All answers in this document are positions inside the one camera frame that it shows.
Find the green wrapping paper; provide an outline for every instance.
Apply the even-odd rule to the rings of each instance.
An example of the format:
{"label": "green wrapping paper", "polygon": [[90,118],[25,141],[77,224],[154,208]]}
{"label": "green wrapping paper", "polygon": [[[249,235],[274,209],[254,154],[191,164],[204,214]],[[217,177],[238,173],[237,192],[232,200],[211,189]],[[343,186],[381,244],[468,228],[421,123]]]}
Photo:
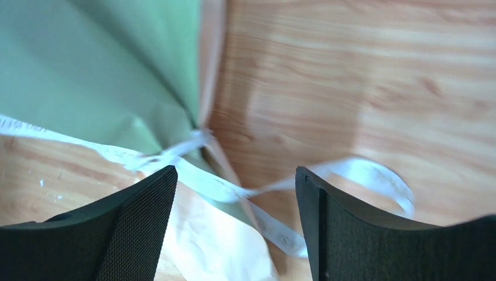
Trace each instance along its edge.
{"label": "green wrapping paper", "polygon": [[0,2],[0,114],[148,155],[197,127],[200,1]]}

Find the white tape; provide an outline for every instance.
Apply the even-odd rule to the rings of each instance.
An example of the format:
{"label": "white tape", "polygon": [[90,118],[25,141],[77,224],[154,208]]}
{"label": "white tape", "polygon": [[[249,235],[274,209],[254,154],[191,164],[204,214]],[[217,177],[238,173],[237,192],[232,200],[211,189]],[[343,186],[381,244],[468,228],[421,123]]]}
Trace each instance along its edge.
{"label": "white tape", "polygon": [[[201,148],[213,140],[210,131],[206,129],[193,131],[188,140],[154,156],[147,156],[140,152],[117,146],[100,145],[72,138],[4,115],[0,115],[0,135],[24,136],[86,146],[96,150],[107,160],[120,163],[129,170],[155,172],[167,165],[174,165],[180,182],[198,193],[224,203],[235,203],[268,191],[291,190],[294,189],[295,184],[294,177],[289,177],[260,189],[244,189],[192,165],[181,156],[194,149]],[[407,218],[413,216],[413,192],[396,173],[377,162],[353,156],[321,163],[308,169],[324,179],[335,173],[355,181],[370,190],[395,200],[404,210],[404,213],[400,214],[401,216]],[[300,234],[271,217],[253,203],[251,206],[263,237],[288,255],[308,257],[305,240]]]}

